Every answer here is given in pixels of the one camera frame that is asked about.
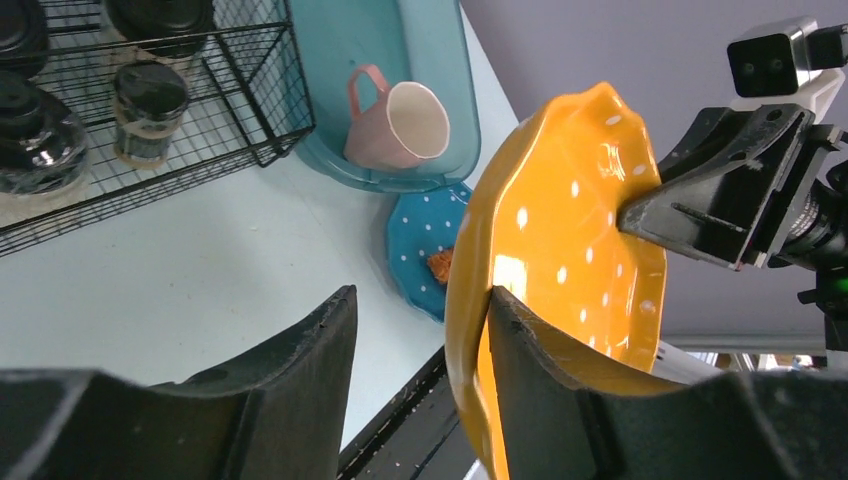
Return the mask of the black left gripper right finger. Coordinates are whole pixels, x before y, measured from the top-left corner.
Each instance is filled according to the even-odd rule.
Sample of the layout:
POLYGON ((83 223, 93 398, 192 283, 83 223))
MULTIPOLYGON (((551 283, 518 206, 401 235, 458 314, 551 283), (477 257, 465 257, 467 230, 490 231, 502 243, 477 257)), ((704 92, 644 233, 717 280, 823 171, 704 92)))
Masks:
POLYGON ((726 372, 692 385, 620 363, 508 290, 488 319, 514 479, 843 479, 843 372, 726 372))

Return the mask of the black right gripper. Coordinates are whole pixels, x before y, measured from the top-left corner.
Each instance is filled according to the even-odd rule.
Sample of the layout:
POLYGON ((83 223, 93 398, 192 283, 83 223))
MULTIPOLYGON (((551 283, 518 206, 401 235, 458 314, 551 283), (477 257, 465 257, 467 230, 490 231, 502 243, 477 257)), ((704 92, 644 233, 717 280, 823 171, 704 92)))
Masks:
POLYGON ((623 233, 738 270, 847 267, 847 163, 817 179, 847 133, 796 104, 702 109, 658 165, 661 183, 618 212, 623 233))

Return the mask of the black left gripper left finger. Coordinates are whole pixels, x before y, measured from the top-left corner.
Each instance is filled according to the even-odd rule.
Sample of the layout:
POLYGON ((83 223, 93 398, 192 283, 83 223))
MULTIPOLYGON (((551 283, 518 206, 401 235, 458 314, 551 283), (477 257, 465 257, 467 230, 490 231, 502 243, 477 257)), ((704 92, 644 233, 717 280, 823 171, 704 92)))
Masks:
POLYGON ((5 479, 332 479, 357 291, 181 383, 93 369, 1 374, 5 479))

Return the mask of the yellow dotted plate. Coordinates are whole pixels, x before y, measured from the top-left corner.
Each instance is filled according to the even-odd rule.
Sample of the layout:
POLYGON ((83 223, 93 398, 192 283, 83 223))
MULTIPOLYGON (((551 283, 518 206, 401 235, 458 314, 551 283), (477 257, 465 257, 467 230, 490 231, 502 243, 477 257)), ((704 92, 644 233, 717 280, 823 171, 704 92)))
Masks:
POLYGON ((616 226, 660 182, 642 118, 608 83, 549 100, 504 140, 476 183, 453 248, 445 360, 468 439, 508 477, 486 324, 502 286, 552 326, 643 372, 653 368, 665 251, 616 226))

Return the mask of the pink white mug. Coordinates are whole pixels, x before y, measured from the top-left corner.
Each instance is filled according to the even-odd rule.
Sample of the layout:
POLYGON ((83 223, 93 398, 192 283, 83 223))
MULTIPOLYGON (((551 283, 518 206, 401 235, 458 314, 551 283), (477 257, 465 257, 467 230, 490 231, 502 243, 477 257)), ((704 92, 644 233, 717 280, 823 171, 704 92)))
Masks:
POLYGON ((357 67, 347 81, 351 126, 343 156, 378 171, 417 168, 442 156, 450 145, 451 123, 445 107, 427 86, 414 81, 391 85, 374 64, 357 67), (357 81, 366 76, 376 100, 361 106, 357 81))

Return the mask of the small pepper shaker jar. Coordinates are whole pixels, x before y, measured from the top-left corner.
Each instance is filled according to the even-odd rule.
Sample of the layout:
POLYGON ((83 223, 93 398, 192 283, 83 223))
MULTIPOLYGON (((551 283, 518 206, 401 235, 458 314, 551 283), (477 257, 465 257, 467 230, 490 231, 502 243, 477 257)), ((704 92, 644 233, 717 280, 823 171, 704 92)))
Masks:
POLYGON ((165 64, 145 60, 118 68, 112 86, 117 158, 135 169, 163 165, 190 102, 184 78, 165 64))

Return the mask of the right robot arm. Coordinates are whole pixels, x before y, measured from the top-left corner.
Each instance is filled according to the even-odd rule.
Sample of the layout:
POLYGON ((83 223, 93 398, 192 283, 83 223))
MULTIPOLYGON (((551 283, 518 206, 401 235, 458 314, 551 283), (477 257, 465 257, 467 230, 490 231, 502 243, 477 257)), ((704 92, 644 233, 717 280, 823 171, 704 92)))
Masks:
POLYGON ((798 294, 824 316, 825 354, 847 366, 847 166, 818 179, 847 134, 796 104, 701 110, 660 162, 658 187, 619 210, 618 228, 731 270, 794 265, 815 275, 798 294))

